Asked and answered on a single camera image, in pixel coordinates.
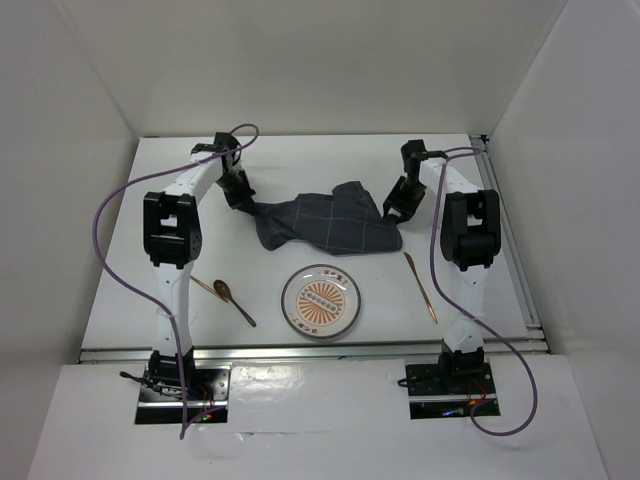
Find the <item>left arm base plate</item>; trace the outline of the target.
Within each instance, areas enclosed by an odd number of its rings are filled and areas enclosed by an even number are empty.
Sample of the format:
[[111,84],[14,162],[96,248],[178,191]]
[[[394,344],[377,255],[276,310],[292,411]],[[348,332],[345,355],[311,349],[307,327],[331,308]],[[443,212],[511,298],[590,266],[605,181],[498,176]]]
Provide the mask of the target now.
[[[203,369],[195,372],[194,383],[187,388],[187,420],[197,418],[197,424],[222,424],[228,421],[228,397],[231,371],[229,367]],[[182,420],[182,398],[179,385],[152,381],[148,371],[119,375],[140,386],[135,424],[169,425]]]

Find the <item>dark grey checked cloth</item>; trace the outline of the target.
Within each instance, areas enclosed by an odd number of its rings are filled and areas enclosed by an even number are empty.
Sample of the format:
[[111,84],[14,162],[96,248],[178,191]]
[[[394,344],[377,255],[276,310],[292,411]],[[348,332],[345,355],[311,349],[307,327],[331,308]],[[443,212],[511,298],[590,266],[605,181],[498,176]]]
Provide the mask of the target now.
[[392,253],[403,246],[396,223],[381,215],[359,181],[340,184],[329,195],[303,193],[255,208],[257,236],[269,251],[292,241],[333,256]]

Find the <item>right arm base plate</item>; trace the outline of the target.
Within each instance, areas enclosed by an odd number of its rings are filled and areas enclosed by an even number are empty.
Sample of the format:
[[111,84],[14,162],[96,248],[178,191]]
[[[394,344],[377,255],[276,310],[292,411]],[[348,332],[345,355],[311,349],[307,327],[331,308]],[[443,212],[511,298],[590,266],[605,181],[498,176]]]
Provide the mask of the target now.
[[397,384],[408,394],[412,420],[469,417],[474,407],[478,417],[501,415],[488,362],[476,373],[448,378],[437,364],[407,364]]

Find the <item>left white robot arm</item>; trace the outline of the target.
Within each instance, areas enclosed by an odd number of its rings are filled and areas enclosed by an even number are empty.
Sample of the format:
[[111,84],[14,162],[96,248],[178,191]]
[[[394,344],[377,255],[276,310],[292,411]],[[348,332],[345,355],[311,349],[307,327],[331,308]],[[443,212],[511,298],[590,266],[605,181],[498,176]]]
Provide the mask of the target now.
[[143,199],[143,247],[157,281],[158,334],[149,361],[150,381],[176,399],[196,390],[193,342],[189,331],[189,282],[203,247],[198,204],[219,186],[229,207],[256,212],[255,191],[241,165],[241,144],[231,133],[191,150],[189,168],[165,190]]

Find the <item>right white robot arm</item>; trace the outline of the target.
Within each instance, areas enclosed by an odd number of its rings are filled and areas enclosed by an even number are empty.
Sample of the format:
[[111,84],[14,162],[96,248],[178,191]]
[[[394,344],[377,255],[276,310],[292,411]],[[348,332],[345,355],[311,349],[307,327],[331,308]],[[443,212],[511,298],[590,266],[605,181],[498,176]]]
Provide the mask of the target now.
[[498,193],[478,187],[450,166],[454,159],[477,153],[472,147],[429,151],[421,139],[407,141],[401,147],[404,175],[383,202],[384,215],[404,223],[427,191],[436,194],[429,271],[436,292],[455,314],[444,330],[435,378],[454,394],[466,392],[481,376],[483,283],[501,250]]

